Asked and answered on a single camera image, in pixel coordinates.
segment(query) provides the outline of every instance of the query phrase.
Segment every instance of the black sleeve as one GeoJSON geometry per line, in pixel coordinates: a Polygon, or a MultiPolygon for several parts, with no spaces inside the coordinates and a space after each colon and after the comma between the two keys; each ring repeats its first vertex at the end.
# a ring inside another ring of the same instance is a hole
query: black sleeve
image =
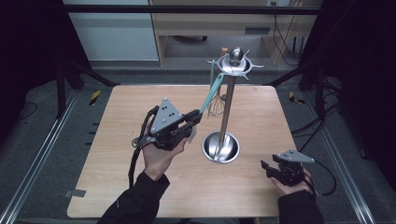
{"type": "Polygon", "coordinates": [[[134,187],[125,190],[107,208],[98,224],[152,223],[157,216],[160,199],[168,186],[169,180],[165,175],[158,181],[153,181],[143,172],[137,177],[134,187]]]}
{"type": "Polygon", "coordinates": [[[315,196],[306,190],[282,196],[277,201],[280,224],[324,223],[315,196]]]}

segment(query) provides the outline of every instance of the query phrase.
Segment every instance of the round metal base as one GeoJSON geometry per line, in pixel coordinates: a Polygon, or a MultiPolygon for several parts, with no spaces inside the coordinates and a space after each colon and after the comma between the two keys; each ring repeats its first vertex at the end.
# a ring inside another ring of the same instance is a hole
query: round metal base
{"type": "Polygon", "coordinates": [[[239,142],[231,133],[226,133],[222,148],[219,148],[220,132],[209,133],[202,142],[205,157],[213,162],[229,163],[239,156],[239,142]]]}

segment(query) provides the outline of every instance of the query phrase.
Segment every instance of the gray floor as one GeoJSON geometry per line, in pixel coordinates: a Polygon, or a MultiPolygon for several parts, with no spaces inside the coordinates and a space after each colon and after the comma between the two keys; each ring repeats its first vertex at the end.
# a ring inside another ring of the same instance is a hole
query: gray floor
{"type": "MultiPolygon", "coordinates": [[[[221,47],[250,49],[248,57],[257,64],[265,64],[248,77],[249,82],[238,79],[240,84],[261,85],[286,74],[293,66],[282,63],[278,67],[269,64],[268,54],[259,37],[226,37],[210,36],[206,42],[195,38],[173,37],[169,39],[165,65],[134,64],[133,67],[98,67],[98,73],[123,84],[208,84],[209,64],[205,60],[217,59],[221,47]]],[[[70,198],[64,192],[73,189],[78,181],[84,161],[90,150],[94,132],[106,108],[111,88],[82,75],[86,84],[77,93],[76,102],[70,115],[57,137],[42,170],[31,188],[18,214],[20,223],[66,223],[66,209],[70,198]],[[98,101],[89,105],[94,91],[100,90],[98,101]]],[[[315,118],[312,105],[299,105],[289,100],[289,92],[293,91],[297,99],[309,99],[314,96],[312,91],[300,92],[297,83],[300,76],[288,80],[276,87],[279,100],[284,109],[291,130],[303,127],[315,118]]],[[[15,124],[12,135],[0,149],[0,211],[4,211],[17,191],[26,172],[35,159],[52,125],[56,121],[56,83],[50,82],[29,92],[27,103],[20,119],[15,124]]],[[[326,107],[337,102],[331,95],[327,98],[326,107]]],[[[324,140],[325,131],[330,133],[337,151],[340,153],[347,169],[356,182],[359,193],[369,208],[376,223],[396,223],[396,195],[376,163],[361,158],[360,147],[349,130],[344,117],[335,111],[326,118],[325,129],[322,129],[304,149],[304,154],[327,165],[337,177],[336,192],[327,197],[318,197],[318,206],[325,217],[326,223],[364,223],[359,220],[353,198],[349,195],[348,186],[340,180],[336,166],[329,154],[329,144],[324,140]]],[[[308,136],[295,137],[297,148],[300,148],[308,136]]],[[[328,174],[315,164],[306,165],[313,174],[316,187],[327,191],[332,184],[328,174]]],[[[78,223],[91,223],[79,220],[78,223]]],[[[262,223],[276,223],[276,218],[262,218],[262,223]]]]}

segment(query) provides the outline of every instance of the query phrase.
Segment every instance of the wooden table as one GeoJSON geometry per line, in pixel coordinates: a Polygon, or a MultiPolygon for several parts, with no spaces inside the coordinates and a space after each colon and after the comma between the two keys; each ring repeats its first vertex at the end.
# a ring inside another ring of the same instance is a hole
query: wooden table
{"type": "MultiPolygon", "coordinates": [[[[208,86],[118,86],[115,87],[77,189],[83,198],[73,197],[70,217],[100,217],[128,188],[128,169],[134,148],[132,139],[140,133],[148,111],[163,97],[181,112],[200,109],[208,86]]],[[[265,86],[235,86],[227,132],[240,143],[239,157],[228,164],[205,158],[204,137],[220,129],[221,117],[207,117],[185,151],[177,155],[166,175],[171,185],[162,197],[158,217],[276,217],[277,189],[266,177],[260,160],[271,166],[272,154],[295,148],[276,90],[265,86]]],[[[135,176],[144,169],[140,156],[135,176]]]]}

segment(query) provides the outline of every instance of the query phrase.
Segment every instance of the hand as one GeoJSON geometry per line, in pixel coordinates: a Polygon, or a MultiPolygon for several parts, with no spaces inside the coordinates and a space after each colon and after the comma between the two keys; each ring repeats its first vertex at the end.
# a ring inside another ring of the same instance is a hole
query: hand
{"type": "Polygon", "coordinates": [[[143,157],[145,159],[145,173],[152,180],[157,181],[163,173],[170,166],[172,159],[179,153],[184,151],[184,145],[186,145],[187,138],[181,140],[181,142],[172,150],[166,151],[156,148],[153,144],[150,144],[143,148],[143,157]]]}
{"type": "MultiPolygon", "coordinates": [[[[308,183],[310,183],[310,179],[308,176],[311,176],[311,174],[305,169],[304,169],[304,173],[306,173],[305,180],[308,181],[308,183]]],[[[309,186],[304,181],[293,187],[289,187],[289,186],[284,186],[282,183],[280,183],[279,180],[275,179],[274,177],[271,177],[270,179],[275,185],[275,187],[277,187],[280,190],[282,195],[292,194],[301,190],[306,190],[312,193],[311,188],[309,188],[309,186]]]]}

